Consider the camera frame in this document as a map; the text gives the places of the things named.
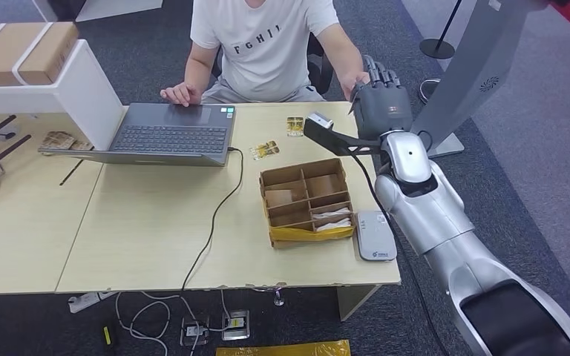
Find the person's right hand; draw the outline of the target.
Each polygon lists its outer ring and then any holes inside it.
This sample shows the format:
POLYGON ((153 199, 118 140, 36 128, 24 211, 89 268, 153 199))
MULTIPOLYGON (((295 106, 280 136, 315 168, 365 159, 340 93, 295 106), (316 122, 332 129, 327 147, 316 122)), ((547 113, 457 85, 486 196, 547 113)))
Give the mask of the person's right hand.
POLYGON ((181 82, 174 87, 165 88, 160 91, 160 96, 164 100, 183 107, 199 105, 202 95, 203 92, 199 88, 187 84, 186 82, 181 82))

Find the person's left hand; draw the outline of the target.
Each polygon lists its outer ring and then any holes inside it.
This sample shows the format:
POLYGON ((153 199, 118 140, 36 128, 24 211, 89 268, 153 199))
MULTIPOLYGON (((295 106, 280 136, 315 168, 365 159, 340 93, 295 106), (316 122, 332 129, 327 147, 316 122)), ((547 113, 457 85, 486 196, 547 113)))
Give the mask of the person's left hand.
POLYGON ((351 101, 352 92, 357 84, 367 84, 370 81, 368 73, 363 71, 350 71, 348 73, 340 74, 338 81, 343 90, 344 97, 347 101, 351 101))

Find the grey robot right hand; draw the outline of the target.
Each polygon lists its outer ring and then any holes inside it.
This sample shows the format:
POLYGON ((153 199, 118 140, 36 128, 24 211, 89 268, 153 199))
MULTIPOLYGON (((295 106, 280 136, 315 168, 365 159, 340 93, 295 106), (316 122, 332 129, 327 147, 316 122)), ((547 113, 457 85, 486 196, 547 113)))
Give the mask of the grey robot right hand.
POLYGON ((396 72, 371 56, 363 56, 370 81, 357 82, 351 93, 359 139, 376 140, 390 131, 409 131, 413 122, 410 98, 396 72))

